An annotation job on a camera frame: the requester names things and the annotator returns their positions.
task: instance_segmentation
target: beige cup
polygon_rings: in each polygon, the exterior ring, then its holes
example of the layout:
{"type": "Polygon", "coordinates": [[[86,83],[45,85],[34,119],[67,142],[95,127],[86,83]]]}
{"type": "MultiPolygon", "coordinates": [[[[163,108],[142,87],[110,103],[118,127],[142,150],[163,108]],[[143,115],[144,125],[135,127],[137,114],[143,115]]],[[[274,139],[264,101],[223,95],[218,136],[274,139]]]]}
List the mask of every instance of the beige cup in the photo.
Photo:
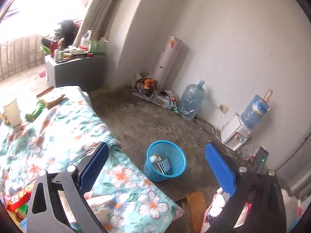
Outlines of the beige cup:
{"type": "Polygon", "coordinates": [[[2,101],[4,112],[7,116],[9,123],[16,127],[21,124],[21,114],[17,104],[17,98],[15,94],[10,94],[2,101]]]}
{"type": "Polygon", "coordinates": [[[236,221],[236,224],[234,225],[233,228],[240,227],[244,224],[244,222],[246,220],[247,211],[248,211],[248,206],[244,205],[243,210],[242,210],[240,216],[238,217],[238,220],[236,221]]]}

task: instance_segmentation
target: blue trash basket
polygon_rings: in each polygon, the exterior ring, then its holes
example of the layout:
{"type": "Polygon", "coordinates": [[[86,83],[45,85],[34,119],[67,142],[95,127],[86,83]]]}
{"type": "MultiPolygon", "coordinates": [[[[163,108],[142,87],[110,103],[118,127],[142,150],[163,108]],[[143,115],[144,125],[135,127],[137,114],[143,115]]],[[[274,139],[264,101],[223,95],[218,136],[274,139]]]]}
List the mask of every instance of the blue trash basket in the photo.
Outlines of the blue trash basket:
{"type": "Polygon", "coordinates": [[[183,151],[174,143],[166,140],[153,142],[147,149],[147,159],[144,165],[144,174],[149,180],[160,182],[169,178],[181,175],[187,166],[186,156],[183,151]],[[151,164],[149,157],[158,154],[162,159],[168,158],[171,169],[167,174],[158,172],[151,164]]]}

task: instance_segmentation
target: water bottle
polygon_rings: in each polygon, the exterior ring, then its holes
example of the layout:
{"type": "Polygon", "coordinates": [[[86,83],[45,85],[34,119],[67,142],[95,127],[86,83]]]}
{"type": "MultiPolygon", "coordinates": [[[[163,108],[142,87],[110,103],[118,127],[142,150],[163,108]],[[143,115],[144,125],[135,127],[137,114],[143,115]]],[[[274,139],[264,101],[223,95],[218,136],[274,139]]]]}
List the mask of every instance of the water bottle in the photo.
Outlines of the water bottle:
{"type": "Polygon", "coordinates": [[[268,111],[269,105],[259,95],[255,95],[241,114],[241,122],[250,130],[254,129],[268,111]]]}
{"type": "Polygon", "coordinates": [[[204,80],[199,84],[190,84],[186,87],[180,100],[180,114],[188,120],[192,120],[206,97],[202,88],[204,80]]]}

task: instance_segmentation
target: red snack package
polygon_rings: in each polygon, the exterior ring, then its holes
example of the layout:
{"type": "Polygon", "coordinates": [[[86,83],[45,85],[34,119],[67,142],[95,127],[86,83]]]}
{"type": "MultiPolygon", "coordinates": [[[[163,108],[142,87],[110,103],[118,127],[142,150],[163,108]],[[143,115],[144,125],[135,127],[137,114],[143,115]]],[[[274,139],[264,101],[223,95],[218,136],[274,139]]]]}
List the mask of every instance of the red snack package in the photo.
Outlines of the red snack package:
{"type": "Polygon", "coordinates": [[[33,182],[23,190],[19,191],[17,194],[13,195],[11,200],[7,202],[7,209],[11,212],[15,212],[17,208],[29,201],[34,185],[35,183],[33,182]]]}

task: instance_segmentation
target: basket rim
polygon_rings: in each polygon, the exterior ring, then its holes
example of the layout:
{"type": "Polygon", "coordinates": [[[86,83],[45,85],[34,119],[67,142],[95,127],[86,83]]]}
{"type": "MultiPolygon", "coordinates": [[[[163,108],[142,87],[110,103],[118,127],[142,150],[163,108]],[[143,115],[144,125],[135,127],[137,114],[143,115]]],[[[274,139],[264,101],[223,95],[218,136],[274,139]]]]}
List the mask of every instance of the basket rim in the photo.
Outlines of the basket rim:
{"type": "Polygon", "coordinates": [[[148,149],[147,149],[147,152],[146,152],[146,157],[147,157],[147,162],[149,163],[149,166],[152,168],[152,170],[155,171],[157,174],[159,174],[159,175],[161,175],[161,176],[163,176],[163,177],[166,177],[166,178],[175,178],[175,177],[181,175],[181,174],[185,171],[185,169],[186,169],[186,167],[187,167],[187,159],[186,159],[186,156],[185,156],[183,150],[180,149],[179,146],[177,146],[176,144],[174,144],[174,143],[172,143],[172,142],[170,142],[170,141],[167,141],[167,140],[158,140],[158,141],[153,142],[151,145],[149,145],[149,147],[148,147],[148,149]],[[182,155],[182,157],[183,157],[183,160],[185,161],[185,164],[184,164],[184,166],[183,166],[182,171],[180,171],[180,173],[175,174],[175,175],[166,175],[166,174],[160,173],[159,171],[157,171],[157,170],[154,168],[154,166],[153,166],[152,163],[150,162],[150,159],[149,159],[149,157],[148,157],[148,152],[149,152],[150,148],[151,148],[152,146],[154,146],[155,144],[157,144],[157,143],[162,143],[162,142],[171,144],[172,146],[174,146],[174,147],[181,153],[181,155],[182,155]]]}

